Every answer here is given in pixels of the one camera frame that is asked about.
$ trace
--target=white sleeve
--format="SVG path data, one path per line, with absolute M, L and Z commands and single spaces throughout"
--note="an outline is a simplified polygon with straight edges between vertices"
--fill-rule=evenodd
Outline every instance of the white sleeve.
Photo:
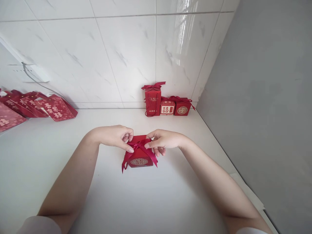
M 253 228 L 253 227 L 252 228 L 251 227 L 248 227 L 248 228 L 244 227 L 244 228 L 238 230 L 236 234 L 267 234 L 267 233 L 264 231 L 261 231 L 259 229 Z
M 62 234 L 62 232 L 53 219 L 44 216 L 32 216 L 25 220 L 17 234 Z

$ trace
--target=round emblem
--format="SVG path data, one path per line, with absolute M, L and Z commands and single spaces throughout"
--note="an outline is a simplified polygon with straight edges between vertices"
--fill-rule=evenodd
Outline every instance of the round emblem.
M 142 166 L 148 163 L 146 159 L 134 159 L 130 162 L 131 164 L 135 166 Z
M 188 110 L 189 110 L 189 109 L 188 109 L 187 107 L 182 106 L 182 107 L 180 107 L 180 108 L 178 109 L 177 112 L 178 112 L 178 114 L 183 115 L 183 114 L 185 114 Z

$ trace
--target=wall socket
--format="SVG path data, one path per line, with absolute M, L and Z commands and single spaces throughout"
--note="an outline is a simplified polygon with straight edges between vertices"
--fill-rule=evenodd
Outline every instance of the wall socket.
M 23 65 L 8 65 L 6 68 L 10 71 L 11 74 L 14 74 L 22 82 L 34 82 L 24 72 Z M 27 73 L 37 82 L 50 81 L 49 76 L 46 74 L 46 72 L 37 65 L 26 65 L 26 70 Z

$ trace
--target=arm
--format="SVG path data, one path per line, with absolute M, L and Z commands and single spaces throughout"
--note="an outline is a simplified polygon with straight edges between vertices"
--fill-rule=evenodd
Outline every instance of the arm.
M 121 125 L 98 127 L 88 132 L 56 179 L 38 216 L 53 219 L 62 233 L 68 233 L 87 197 L 99 145 L 117 146 L 133 152 L 133 148 L 125 143 L 132 138 L 133 130 Z
M 157 156 L 165 148 L 179 147 L 203 184 L 210 199 L 223 216 L 230 233 L 243 227 L 252 227 L 271 234 L 270 228 L 237 183 L 201 148 L 186 136 L 165 130 L 147 135 L 154 141 L 145 145 L 153 148 Z

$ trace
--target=hand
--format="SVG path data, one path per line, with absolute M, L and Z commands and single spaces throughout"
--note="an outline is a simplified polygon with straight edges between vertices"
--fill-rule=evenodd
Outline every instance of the hand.
M 156 129 L 155 131 L 146 135 L 146 138 L 154 140 L 150 143 L 145 144 L 145 148 L 150 149 L 153 148 L 154 153 L 157 157 L 162 154 L 164 156 L 166 154 L 166 148 L 175 148 L 182 147 L 183 142 L 187 139 L 181 133 L 166 131 L 162 129 Z
M 97 127 L 92 129 L 88 134 L 91 134 L 97 143 L 116 146 L 129 153 L 134 152 L 133 148 L 125 143 L 127 140 L 130 142 L 133 139 L 133 129 L 131 128 L 122 125 Z

